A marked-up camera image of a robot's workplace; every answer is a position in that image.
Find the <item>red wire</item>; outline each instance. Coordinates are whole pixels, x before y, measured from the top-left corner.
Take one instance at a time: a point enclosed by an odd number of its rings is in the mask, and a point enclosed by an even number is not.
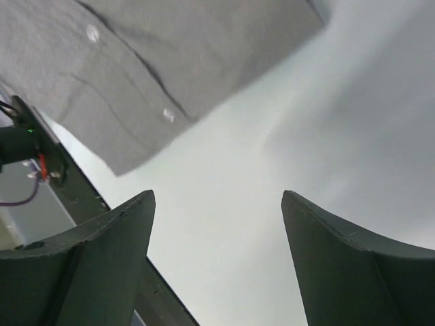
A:
[[[48,178],[48,170],[46,164],[46,157],[43,154],[39,154],[39,167],[41,168],[41,178],[45,181]]]

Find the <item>wire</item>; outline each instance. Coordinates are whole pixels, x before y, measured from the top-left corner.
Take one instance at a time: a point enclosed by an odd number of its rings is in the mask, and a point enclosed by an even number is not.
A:
[[[37,195],[38,193],[38,189],[39,189],[39,173],[38,171],[35,169],[34,166],[32,166],[33,172],[36,173],[35,175],[35,186],[33,187],[33,192],[32,194],[24,200],[20,200],[19,202],[0,202],[0,207],[18,207],[18,206],[23,206],[25,204],[28,204],[29,202],[31,202]]]
[[[13,106],[11,106],[10,104],[7,104],[3,101],[0,101],[0,107],[5,107],[7,109],[11,109],[12,111],[14,111],[16,114],[18,114],[17,109],[15,109]]]
[[[18,115],[18,111],[11,105],[0,101],[0,111],[3,112],[9,119],[13,120],[14,116],[8,112],[5,108],[12,110],[13,112],[15,112],[16,115]]]
[[[48,178],[46,157],[43,154],[39,154],[38,156],[39,156],[39,166],[41,167],[41,179],[45,181]]]

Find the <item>gray shirt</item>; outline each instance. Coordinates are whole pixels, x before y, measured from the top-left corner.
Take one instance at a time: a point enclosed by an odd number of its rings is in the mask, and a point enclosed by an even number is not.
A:
[[[305,0],[0,0],[0,78],[120,175],[320,26]]]

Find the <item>white button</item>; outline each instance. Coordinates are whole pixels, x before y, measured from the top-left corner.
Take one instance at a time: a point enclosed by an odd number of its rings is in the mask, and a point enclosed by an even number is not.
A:
[[[98,28],[94,25],[88,25],[86,27],[86,34],[93,43],[96,43],[100,40],[100,32],[98,32]]]
[[[175,115],[173,112],[169,111],[168,109],[164,109],[163,116],[166,120],[168,120],[170,123],[173,124],[173,122],[175,120]]]

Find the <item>shirt button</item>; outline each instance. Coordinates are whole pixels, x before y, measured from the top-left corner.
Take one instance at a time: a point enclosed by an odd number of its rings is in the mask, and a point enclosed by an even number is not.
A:
[[[163,110],[163,116],[164,118],[169,121],[170,123],[174,123],[175,115],[173,112],[169,111],[168,109]]]
[[[100,32],[98,31],[98,28],[94,25],[88,25],[86,27],[86,34],[89,40],[93,43],[96,43],[100,40]]]

